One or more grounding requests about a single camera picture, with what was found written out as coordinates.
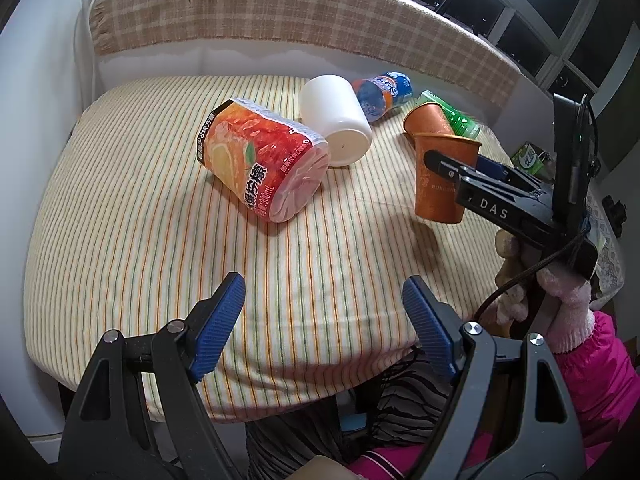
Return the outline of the pink sleeve forearm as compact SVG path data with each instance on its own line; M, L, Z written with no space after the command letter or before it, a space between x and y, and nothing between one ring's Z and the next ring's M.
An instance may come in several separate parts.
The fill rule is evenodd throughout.
M586 464L592 466L639 401L639 375L615 335L612 318L600 311L589 315L591 334L574 350L558 353L555 361L578 418Z

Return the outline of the right hand pink glove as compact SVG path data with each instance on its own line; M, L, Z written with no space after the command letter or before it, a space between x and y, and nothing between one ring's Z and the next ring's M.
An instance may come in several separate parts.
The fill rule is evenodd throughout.
M502 286L521 272L521 251L518 239L505 230L496 233L495 248L503 258L495 282ZM536 280L546 294L560 302L558 313L552 315L548 330L544 332L548 346L553 353L568 353L577 349L596 327L596 317L589 309L590 283L557 262L539 270ZM485 323L506 330L512 322L526 320L529 304L524 286L517 284L493 301L482 319Z

